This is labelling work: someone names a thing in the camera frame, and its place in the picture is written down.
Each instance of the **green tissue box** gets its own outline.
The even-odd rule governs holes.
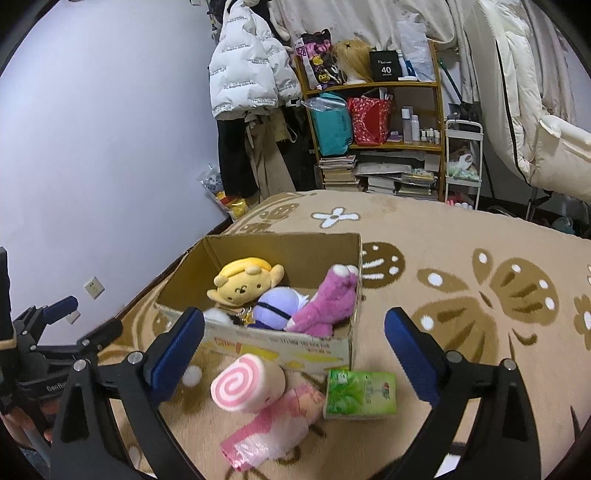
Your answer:
[[[377,372],[331,370],[324,418],[366,420],[396,413],[396,377]]]

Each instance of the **blue gripper pad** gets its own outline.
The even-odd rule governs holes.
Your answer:
[[[55,302],[53,305],[49,305],[43,309],[43,321],[51,325],[57,322],[66,315],[69,315],[78,308],[78,300],[76,297],[66,297],[60,301]]]
[[[172,398],[204,332],[203,313],[190,307],[169,332],[158,335],[150,345],[144,378],[151,387],[150,400],[154,405]]]
[[[423,335],[428,337],[430,335],[421,332],[401,308],[388,311],[384,322],[384,332],[417,396],[435,408],[439,403],[438,373],[426,357],[426,353],[431,352],[425,352],[422,348],[424,340],[432,342],[435,340],[422,338]]]

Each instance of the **wooden shelf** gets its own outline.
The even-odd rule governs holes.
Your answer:
[[[349,145],[351,150],[424,150],[428,152],[441,152],[442,145],[435,145],[428,142],[413,142],[411,144],[404,142],[386,142],[381,145]]]
[[[354,83],[352,85],[337,85],[336,87],[328,87],[324,90],[308,90],[306,95],[318,95],[322,92],[337,92],[338,90],[352,90],[352,89],[365,89],[371,90],[372,88],[376,87],[387,87],[387,88],[395,88],[395,87],[427,87],[427,88],[437,88],[437,82],[370,82],[370,83]]]

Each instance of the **electrical outlet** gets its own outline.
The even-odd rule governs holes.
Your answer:
[[[92,280],[90,280],[86,285],[84,285],[84,288],[95,300],[99,297],[101,293],[105,291],[104,286],[99,282],[99,279],[96,277],[93,277]]]

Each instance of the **teal bag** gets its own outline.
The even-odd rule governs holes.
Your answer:
[[[321,97],[343,100],[333,93],[321,93]],[[353,143],[353,126],[347,107],[326,112],[310,111],[314,130],[322,155],[344,155]]]

